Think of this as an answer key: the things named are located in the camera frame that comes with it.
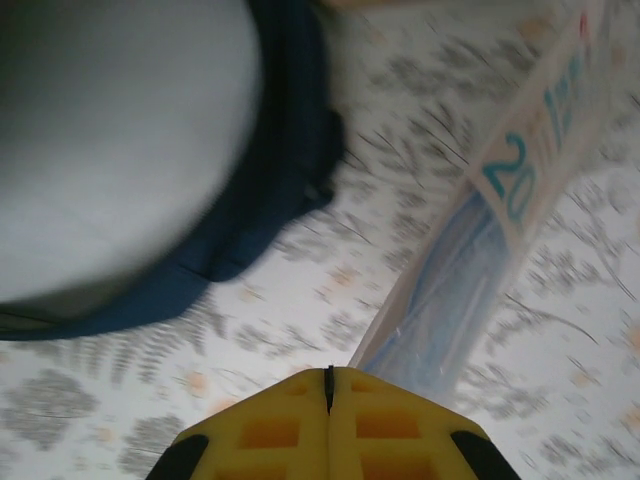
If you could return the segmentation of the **navy blue backpack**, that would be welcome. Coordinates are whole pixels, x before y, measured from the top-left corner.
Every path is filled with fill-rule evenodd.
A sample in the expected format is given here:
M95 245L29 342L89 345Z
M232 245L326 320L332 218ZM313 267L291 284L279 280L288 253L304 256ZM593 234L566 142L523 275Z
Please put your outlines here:
M311 0L0 0L0 340L181 315L344 151Z

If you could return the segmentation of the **floral table cover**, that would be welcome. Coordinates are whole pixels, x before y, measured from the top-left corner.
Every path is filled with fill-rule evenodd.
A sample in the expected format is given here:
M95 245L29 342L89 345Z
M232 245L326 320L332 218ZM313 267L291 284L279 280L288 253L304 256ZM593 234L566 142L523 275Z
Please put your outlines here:
M184 317L0 343L0 480L145 480L183 429L349 361L579 0L452 0L332 18L347 154L331 206ZM522 480L640 480L640 0L609 0L606 127L454 395Z

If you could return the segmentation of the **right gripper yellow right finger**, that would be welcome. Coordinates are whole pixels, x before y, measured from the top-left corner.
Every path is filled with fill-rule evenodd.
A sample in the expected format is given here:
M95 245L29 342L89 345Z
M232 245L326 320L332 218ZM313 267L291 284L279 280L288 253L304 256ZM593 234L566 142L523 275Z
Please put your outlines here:
M330 480L520 480L474 421L357 369L329 369Z

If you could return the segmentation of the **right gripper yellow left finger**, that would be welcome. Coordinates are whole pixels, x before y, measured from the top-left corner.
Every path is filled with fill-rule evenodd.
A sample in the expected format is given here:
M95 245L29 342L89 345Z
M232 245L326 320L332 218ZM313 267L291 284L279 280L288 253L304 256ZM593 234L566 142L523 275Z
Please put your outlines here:
M149 480L329 480L330 370L295 374L182 431Z

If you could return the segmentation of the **clear plastic pen pack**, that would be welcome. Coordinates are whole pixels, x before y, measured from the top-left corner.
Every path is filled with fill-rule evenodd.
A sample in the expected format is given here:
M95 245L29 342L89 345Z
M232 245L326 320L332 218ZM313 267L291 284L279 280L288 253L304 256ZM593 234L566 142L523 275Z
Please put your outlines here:
M613 0L578 0L473 156L351 366L432 401L466 360L609 107Z

